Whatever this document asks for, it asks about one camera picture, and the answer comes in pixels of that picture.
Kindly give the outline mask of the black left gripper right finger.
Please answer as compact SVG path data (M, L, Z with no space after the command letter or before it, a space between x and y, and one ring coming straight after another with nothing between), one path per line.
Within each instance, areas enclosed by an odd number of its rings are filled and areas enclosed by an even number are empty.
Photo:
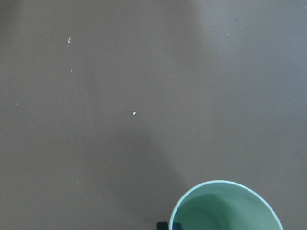
M179 222L173 222L172 230L183 230L182 223Z

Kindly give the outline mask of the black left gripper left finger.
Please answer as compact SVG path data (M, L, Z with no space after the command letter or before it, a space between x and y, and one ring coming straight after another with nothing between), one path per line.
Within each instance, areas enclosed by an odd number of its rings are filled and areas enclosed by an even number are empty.
M157 222L156 229L157 230L169 230L168 223L166 221Z

